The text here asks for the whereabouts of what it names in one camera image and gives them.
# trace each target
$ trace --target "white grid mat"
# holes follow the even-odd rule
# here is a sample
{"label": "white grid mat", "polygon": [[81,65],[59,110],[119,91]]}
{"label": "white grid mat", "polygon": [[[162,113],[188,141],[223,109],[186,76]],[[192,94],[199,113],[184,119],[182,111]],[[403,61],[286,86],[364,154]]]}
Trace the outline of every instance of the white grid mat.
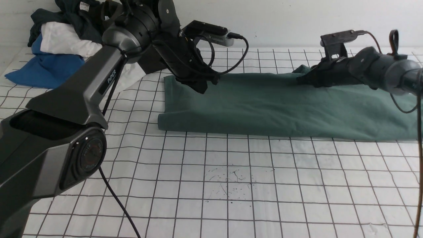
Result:
{"label": "white grid mat", "polygon": [[[242,51],[217,52],[215,69],[226,70]],[[423,62],[423,50],[402,53]],[[23,49],[6,73],[31,57],[30,49]],[[286,73],[320,58],[320,48],[251,49],[235,72]],[[142,237],[412,236],[419,169],[415,142],[159,131],[167,75],[145,76],[116,95],[106,114],[109,149],[102,168]],[[0,120],[45,91],[2,77]],[[135,233],[96,173],[34,205],[25,237],[132,238]]]}

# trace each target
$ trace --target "blue cloth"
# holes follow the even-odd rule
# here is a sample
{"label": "blue cloth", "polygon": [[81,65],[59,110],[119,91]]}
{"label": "blue cloth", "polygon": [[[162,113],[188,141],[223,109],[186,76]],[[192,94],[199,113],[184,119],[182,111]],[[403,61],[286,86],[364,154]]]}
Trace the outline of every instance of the blue cloth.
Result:
{"label": "blue cloth", "polygon": [[84,64],[84,59],[79,55],[41,52],[41,41],[40,35],[31,47],[35,57],[21,69],[6,74],[7,79],[19,85],[55,89]]}

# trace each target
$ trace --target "piper logo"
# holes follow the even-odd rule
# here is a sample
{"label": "piper logo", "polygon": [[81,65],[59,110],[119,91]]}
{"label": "piper logo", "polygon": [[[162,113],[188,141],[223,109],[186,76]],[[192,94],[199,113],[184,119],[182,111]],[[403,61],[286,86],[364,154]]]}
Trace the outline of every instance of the piper logo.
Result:
{"label": "piper logo", "polygon": [[107,79],[107,82],[110,84],[113,79],[115,79],[116,76],[116,70],[113,70],[112,74],[109,76],[109,79]]}

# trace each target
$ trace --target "pile of clothes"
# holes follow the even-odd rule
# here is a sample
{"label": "pile of clothes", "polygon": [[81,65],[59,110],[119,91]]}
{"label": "pile of clothes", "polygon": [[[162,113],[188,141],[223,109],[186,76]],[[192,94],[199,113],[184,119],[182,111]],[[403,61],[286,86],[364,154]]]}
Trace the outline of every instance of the pile of clothes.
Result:
{"label": "pile of clothes", "polygon": [[[31,18],[28,47],[35,55],[20,70],[5,75],[25,86],[55,89],[102,48],[102,34],[122,14],[123,6],[111,0],[55,0],[60,12],[36,10]],[[158,57],[151,47],[147,55]],[[157,60],[149,65],[127,64],[116,92],[125,90],[146,73],[164,69]]]}

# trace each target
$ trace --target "green towel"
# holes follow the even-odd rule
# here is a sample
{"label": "green towel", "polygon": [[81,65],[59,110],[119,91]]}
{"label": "green towel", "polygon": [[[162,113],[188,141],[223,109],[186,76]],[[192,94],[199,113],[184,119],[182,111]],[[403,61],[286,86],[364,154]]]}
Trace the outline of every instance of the green towel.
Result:
{"label": "green towel", "polygon": [[[165,77],[165,112],[159,129],[277,137],[322,137],[362,141],[417,138],[416,113],[403,114],[382,90],[365,85],[314,88],[297,85],[310,71],[288,74],[228,74],[204,95]],[[396,97],[405,110],[412,95]]]}

